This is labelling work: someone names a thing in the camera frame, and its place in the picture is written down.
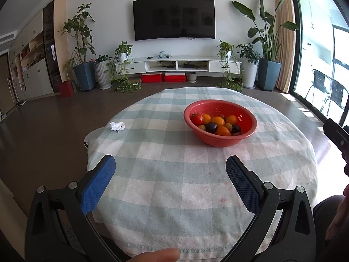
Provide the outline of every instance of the silver bolt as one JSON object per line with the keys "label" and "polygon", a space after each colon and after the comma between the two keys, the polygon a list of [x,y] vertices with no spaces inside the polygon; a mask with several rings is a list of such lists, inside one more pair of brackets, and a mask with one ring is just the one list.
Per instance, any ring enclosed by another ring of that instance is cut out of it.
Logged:
{"label": "silver bolt", "polygon": [[269,190],[272,190],[274,188],[274,185],[272,185],[270,182],[266,182],[264,183],[264,187]]}
{"label": "silver bolt", "polygon": [[298,187],[297,187],[297,190],[298,190],[300,193],[304,193],[304,192],[305,192],[305,189],[304,189],[304,187],[302,187],[302,186],[298,186]]}
{"label": "silver bolt", "polygon": [[45,190],[45,187],[39,186],[38,189],[36,189],[36,192],[42,193]]}
{"label": "silver bolt", "polygon": [[70,189],[75,189],[77,187],[77,183],[75,181],[73,181],[73,182],[69,183],[68,187]]}

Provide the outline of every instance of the blue gripper pad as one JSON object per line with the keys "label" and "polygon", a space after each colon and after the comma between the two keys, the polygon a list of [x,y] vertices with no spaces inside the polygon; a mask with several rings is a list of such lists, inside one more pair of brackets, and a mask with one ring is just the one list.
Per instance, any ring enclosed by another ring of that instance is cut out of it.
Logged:
{"label": "blue gripper pad", "polygon": [[95,209],[113,177],[115,169],[114,158],[105,155],[97,166],[92,171],[88,171],[80,181],[77,197],[80,199],[80,206],[84,215]]}
{"label": "blue gripper pad", "polygon": [[253,184],[250,171],[242,164],[237,156],[231,156],[226,161],[226,173],[236,191],[244,202],[246,209],[257,215],[260,209],[260,196]]}

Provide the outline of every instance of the bowl rim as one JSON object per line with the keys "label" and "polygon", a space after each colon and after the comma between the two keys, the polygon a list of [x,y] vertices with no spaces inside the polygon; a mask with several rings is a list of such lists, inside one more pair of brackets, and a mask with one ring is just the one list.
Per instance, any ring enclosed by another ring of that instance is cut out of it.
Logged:
{"label": "bowl rim", "polygon": [[[191,110],[194,106],[197,106],[199,104],[203,104],[205,102],[216,102],[216,103],[226,103],[226,104],[233,104],[234,106],[239,107],[241,110],[244,110],[252,119],[252,127],[250,130],[248,130],[246,133],[243,133],[239,136],[232,136],[231,138],[227,139],[227,136],[219,136],[216,134],[212,134],[206,131],[201,130],[200,128],[196,127],[194,125],[194,123],[192,123],[192,121],[190,120],[190,116],[186,117],[186,114],[189,114],[189,110]],[[194,131],[198,132],[198,133],[202,133],[203,135],[206,135],[208,137],[217,139],[217,140],[234,140],[234,141],[238,141],[238,140],[243,140],[245,138],[248,138],[249,136],[251,136],[257,129],[257,119],[256,117],[252,114],[252,112],[250,112],[248,109],[246,109],[245,107],[242,107],[241,105],[238,105],[236,103],[230,102],[230,101],[226,101],[226,100],[199,100],[196,102],[193,102],[192,104],[188,105],[186,107],[186,109],[184,110],[183,113],[183,117],[184,117],[184,121],[186,122],[186,124]]]}

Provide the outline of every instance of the red box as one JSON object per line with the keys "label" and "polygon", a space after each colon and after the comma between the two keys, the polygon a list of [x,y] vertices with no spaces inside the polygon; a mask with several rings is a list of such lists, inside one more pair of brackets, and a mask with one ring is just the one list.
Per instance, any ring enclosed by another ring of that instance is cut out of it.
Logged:
{"label": "red box", "polygon": [[143,83],[160,83],[162,82],[162,72],[152,72],[142,75]]}
{"label": "red box", "polygon": [[177,83],[182,83],[185,82],[186,76],[178,76],[178,75],[170,75],[164,77],[165,82],[177,82]]}
{"label": "red box", "polygon": [[74,95],[74,90],[70,81],[64,81],[59,85],[61,97],[69,97]]}

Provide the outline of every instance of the white stool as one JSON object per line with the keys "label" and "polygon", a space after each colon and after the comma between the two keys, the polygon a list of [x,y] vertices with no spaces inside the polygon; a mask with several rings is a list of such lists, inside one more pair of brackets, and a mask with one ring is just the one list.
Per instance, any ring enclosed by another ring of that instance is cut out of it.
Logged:
{"label": "white stool", "polygon": [[85,148],[88,149],[88,143],[90,141],[97,139],[100,136],[100,134],[104,131],[104,129],[105,129],[105,127],[102,127],[102,128],[98,128],[98,129],[93,130],[92,132],[88,133],[84,139]]}

